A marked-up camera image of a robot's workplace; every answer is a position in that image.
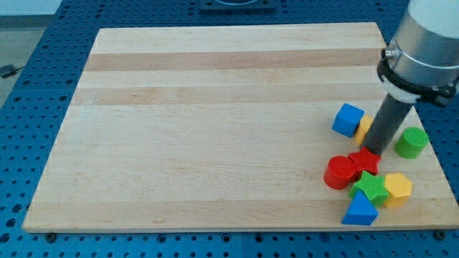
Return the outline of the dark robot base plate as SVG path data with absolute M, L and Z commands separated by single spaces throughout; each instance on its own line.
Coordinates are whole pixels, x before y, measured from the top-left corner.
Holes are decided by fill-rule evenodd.
M 200 11 L 271 11 L 276 0 L 196 0 L 196 3 Z

